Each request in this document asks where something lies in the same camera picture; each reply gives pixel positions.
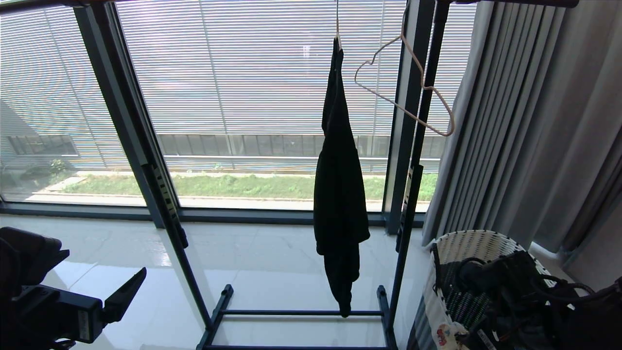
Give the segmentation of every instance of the white label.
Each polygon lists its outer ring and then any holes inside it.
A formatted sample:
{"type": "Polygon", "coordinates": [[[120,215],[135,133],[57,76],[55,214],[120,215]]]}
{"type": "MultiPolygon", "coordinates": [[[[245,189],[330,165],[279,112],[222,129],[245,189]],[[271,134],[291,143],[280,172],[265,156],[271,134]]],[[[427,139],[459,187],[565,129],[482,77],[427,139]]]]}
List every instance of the white label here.
{"type": "Polygon", "coordinates": [[[86,311],[78,310],[78,329],[80,331],[80,339],[92,340],[90,339],[91,332],[88,329],[88,313],[86,311]]]}
{"type": "Polygon", "coordinates": [[[490,338],[486,335],[486,333],[484,333],[484,331],[478,329],[477,335],[480,336],[481,341],[484,342],[484,345],[488,348],[488,350],[497,350],[493,342],[490,341],[490,338]]]}

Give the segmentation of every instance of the laundry basket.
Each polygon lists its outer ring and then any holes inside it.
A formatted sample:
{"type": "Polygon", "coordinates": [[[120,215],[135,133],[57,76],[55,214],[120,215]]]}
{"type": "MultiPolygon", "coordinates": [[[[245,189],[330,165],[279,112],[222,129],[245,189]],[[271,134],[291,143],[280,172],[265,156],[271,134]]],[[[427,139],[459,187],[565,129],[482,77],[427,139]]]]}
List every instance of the laundry basket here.
{"type": "MultiPolygon", "coordinates": [[[[419,347],[428,349],[434,342],[437,349],[466,349],[456,341],[455,335],[467,333],[487,309],[490,301],[485,294],[474,297],[453,286],[455,270],[462,260],[475,257],[489,261],[523,250],[513,239],[488,230],[459,231],[440,237],[432,246],[430,270],[415,321],[425,322],[427,318],[425,327],[417,326],[419,347]]],[[[534,260],[538,272],[550,275],[534,260]]]]}

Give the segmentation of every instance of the white woven basket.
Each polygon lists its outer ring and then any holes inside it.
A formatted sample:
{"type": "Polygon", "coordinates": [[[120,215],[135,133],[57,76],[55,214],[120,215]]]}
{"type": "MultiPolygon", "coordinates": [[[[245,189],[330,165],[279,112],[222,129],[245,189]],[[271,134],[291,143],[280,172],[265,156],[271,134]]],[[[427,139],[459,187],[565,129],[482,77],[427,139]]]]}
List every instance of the white woven basket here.
{"type": "MultiPolygon", "coordinates": [[[[480,258],[484,261],[494,260],[502,255],[509,255],[516,251],[524,251],[524,249],[513,239],[488,230],[467,230],[452,232],[446,234],[436,241],[439,262],[441,264],[460,262],[466,258],[480,258]]],[[[550,273],[536,261],[538,272],[545,275],[550,273]]],[[[555,285],[555,282],[546,281],[549,286],[555,285]]],[[[430,254],[430,270],[428,273],[427,283],[424,289],[425,314],[430,324],[432,339],[435,340],[437,349],[467,349],[466,346],[460,346],[453,337],[456,333],[465,333],[466,329],[460,323],[454,322],[448,314],[447,307],[444,302],[443,292],[441,288],[437,288],[434,292],[436,284],[436,268],[434,265],[434,255],[430,254]]]]}

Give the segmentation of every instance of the louvered facade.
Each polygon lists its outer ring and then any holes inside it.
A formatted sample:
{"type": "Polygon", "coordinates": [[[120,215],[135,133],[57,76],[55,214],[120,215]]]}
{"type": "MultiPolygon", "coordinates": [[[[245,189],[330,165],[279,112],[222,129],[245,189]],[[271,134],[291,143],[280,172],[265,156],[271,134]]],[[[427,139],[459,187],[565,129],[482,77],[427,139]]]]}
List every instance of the louvered facade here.
{"type": "MultiPolygon", "coordinates": [[[[404,3],[340,1],[346,98],[366,172],[385,172],[393,108],[357,87],[353,75],[399,33],[404,3]]],[[[315,169],[334,1],[150,0],[121,2],[118,11],[170,169],[315,169]]],[[[475,5],[451,7],[436,84],[448,101],[466,66],[474,15],[475,5]]],[[[2,167],[62,158],[83,170],[129,169],[73,11],[2,16],[0,40],[2,167]],[[38,151],[67,137],[73,149],[54,149],[71,151],[38,151]]],[[[383,51],[361,81],[393,97],[399,50],[394,44],[383,51]]],[[[447,125],[436,100],[430,120],[447,125]]],[[[443,145],[443,138],[426,137],[426,171],[437,170],[443,145]]]]}

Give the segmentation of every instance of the clothing rack base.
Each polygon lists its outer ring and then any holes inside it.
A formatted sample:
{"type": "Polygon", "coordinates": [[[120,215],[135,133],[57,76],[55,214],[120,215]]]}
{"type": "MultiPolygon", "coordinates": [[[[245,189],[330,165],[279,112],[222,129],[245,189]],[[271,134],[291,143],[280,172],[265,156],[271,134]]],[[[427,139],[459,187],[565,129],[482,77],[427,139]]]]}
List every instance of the clothing rack base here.
{"type": "Polygon", "coordinates": [[[227,306],[233,296],[233,287],[226,285],[225,289],[220,293],[220,299],[216,304],[216,308],[212,314],[211,327],[205,330],[201,342],[197,345],[197,350],[244,350],[244,349],[263,349],[263,350],[397,350],[397,342],[395,340],[395,332],[390,324],[390,310],[387,293],[383,285],[379,285],[376,290],[378,297],[378,305],[380,310],[363,310],[350,312],[352,316],[380,316],[383,325],[384,340],[386,346],[240,346],[240,345],[214,345],[212,342],[216,337],[218,327],[223,322],[226,315],[244,315],[244,316],[341,316],[339,311],[332,310],[229,310],[227,306]]]}

